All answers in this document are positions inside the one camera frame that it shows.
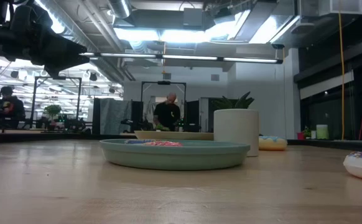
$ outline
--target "desk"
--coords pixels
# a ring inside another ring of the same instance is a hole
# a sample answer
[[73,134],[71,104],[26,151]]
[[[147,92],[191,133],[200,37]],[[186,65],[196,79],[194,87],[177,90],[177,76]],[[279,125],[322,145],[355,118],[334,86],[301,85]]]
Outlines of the desk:
[[0,144],[0,224],[362,223],[348,153],[291,146],[232,169],[177,172],[110,164],[98,141]]

